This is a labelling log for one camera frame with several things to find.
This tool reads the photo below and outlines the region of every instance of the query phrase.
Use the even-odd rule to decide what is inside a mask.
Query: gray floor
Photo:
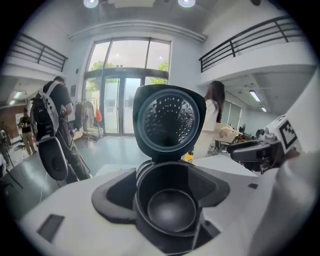
[[[87,143],[85,139],[79,139],[76,145],[93,176],[104,165],[138,167],[150,159],[141,152],[133,137],[105,137],[96,143]],[[24,159],[10,171],[10,174],[23,186],[20,188],[8,174],[2,178],[2,181],[13,185],[13,188],[8,190],[6,198],[16,220],[59,188],[57,182],[44,170],[38,153]]]

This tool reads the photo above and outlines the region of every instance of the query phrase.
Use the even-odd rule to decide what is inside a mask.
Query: coffee maker lid
[[[178,160],[195,145],[206,114],[199,94],[172,85],[139,87],[133,102],[134,134],[152,160]]]

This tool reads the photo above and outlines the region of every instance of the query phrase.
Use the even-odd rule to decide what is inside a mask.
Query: long black hair
[[[213,81],[209,84],[204,100],[212,100],[218,104],[219,113],[216,117],[216,122],[221,122],[222,111],[225,102],[225,85],[220,81]]]

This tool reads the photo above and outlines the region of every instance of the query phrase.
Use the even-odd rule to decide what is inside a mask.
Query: glass door
[[[120,134],[119,129],[119,78],[107,78],[104,83],[103,120],[104,133],[107,135]]]
[[[140,78],[124,78],[123,135],[134,135],[133,107],[136,90],[141,85]]]
[[[141,78],[106,78],[104,83],[104,133],[110,136],[134,136],[133,106]]]

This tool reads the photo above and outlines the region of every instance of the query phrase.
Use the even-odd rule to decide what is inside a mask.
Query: black metal railing
[[[262,44],[267,46],[301,40],[304,40],[304,34],[289,16],[269,19],[234,35],[203,55],[199,59],[201,73],[225,58],[234,58],[248,49],[261,48]]]
[[[23,33],[14,40],[8,55],[35,62],[61,72],[68,59],[63,54]]]

